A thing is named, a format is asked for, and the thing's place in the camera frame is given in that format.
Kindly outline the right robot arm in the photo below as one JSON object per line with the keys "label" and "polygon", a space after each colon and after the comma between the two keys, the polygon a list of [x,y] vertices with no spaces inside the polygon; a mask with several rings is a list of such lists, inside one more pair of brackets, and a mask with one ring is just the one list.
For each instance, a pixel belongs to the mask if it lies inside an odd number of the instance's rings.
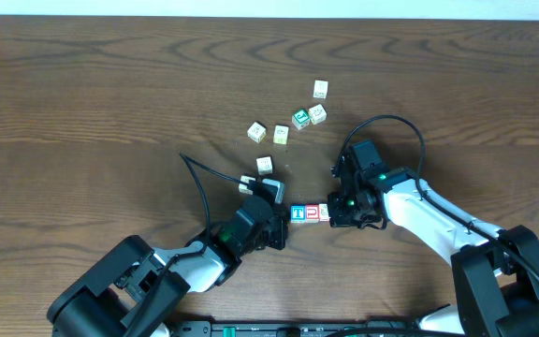
{"label": "right robot arm", "polygon": [[333,227],[402,227],[451,268],[456,302],[411,322],[362,329],[392,336],[539,336],[539,239],[503,229],[445,200],[418,174],[383,164],[337,165],[328,197]]}

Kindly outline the red letter U block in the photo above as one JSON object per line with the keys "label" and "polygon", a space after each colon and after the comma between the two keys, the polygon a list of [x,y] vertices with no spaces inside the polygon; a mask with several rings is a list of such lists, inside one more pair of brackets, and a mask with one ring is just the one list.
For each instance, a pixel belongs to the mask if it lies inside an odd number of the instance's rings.
{"label": "red letter U block", "polygon": [[320,221],[320,207],[318,204],[307,204],[304,207],[306,223],[318,223]]}

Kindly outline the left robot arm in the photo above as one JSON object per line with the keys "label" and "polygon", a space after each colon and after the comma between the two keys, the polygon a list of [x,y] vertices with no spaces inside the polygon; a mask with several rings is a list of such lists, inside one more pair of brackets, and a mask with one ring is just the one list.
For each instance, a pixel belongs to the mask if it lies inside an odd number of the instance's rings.
{"label": "left robot arm", "polygon": [[222,285],[255,250],[282,250],[288,212],[248,198],[226,222],[203,230],[183,248],[153,248],[140,236],[123,239],[51,305],[55,336],[160,336],[189,293]]}

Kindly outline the blue letter T block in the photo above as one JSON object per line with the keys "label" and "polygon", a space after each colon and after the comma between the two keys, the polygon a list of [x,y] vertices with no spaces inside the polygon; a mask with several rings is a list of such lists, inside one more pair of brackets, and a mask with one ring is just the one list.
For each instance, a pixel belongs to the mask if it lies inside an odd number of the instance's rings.
{"label": "blue letter T block", "polygon": [[305,223],[306,222],[306,207],[304,205],[292,205],[290,207],[290,222]]}

